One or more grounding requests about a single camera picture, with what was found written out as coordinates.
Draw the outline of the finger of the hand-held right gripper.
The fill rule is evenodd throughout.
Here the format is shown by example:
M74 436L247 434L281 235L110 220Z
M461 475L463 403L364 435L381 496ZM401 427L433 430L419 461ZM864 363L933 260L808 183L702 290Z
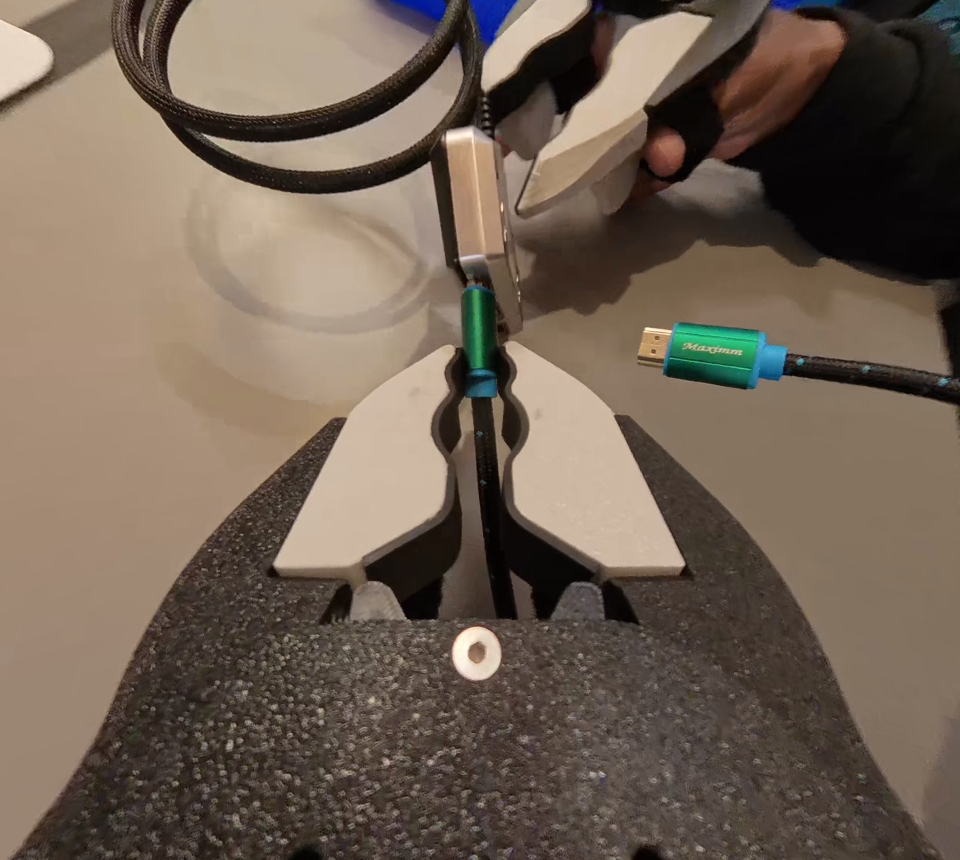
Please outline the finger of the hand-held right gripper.
M533 217L584 189L603 214L618 211L637 181L648 106L712 24L692 13L619 19L606 71L536 155L515 212Z
M594 0L534 0L486 50L482 92L491 127L523 158L547 145L553 119L567 121L553 158L597 158L596 102L605 62L596 56L602 32Z

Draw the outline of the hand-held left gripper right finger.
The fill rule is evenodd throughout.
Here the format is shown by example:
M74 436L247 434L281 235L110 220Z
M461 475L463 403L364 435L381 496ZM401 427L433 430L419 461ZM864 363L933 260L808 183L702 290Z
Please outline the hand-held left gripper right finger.
M502 355L511 569L527 582L680 576L684 556L615 413L520 343Z

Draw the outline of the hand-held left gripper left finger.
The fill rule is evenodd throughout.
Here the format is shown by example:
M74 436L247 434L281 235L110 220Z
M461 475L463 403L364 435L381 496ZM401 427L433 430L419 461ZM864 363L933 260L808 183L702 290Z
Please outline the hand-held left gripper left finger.
M457 559L460 350L445 345L349 413L273 561L282 577L437 581Z

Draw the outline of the grey multi-port switch box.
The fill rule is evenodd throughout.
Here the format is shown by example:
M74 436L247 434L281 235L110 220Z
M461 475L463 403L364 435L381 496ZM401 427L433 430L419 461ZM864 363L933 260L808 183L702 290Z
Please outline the grey multi-port switch box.
M523 327L513 212L497 141L479 128L449 130L430 154L446 265L468 286L493 291L500 340Z

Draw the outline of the person's right forearm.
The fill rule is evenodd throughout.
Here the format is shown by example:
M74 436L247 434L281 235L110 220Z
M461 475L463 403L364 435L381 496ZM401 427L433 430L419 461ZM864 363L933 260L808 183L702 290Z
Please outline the person's right forearm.
M959 277L959 67L919 18L810 7L846 46L781 131L732 163L822 255L912 280Z

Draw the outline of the person's right hand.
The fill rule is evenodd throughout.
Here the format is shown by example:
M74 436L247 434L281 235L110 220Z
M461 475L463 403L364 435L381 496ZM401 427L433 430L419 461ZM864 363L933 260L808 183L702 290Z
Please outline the person's right hand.
M831 19L772 10L760 28L750 54L711 87L723 131L709 158L730 161L788 127L847 46Z

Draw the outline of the white monitor stand base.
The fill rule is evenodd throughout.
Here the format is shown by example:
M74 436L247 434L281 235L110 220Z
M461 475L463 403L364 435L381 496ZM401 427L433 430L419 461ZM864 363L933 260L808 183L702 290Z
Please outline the white monitor stand base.
M1 20L1 105L17 98L54 67L52 48L40 37Z

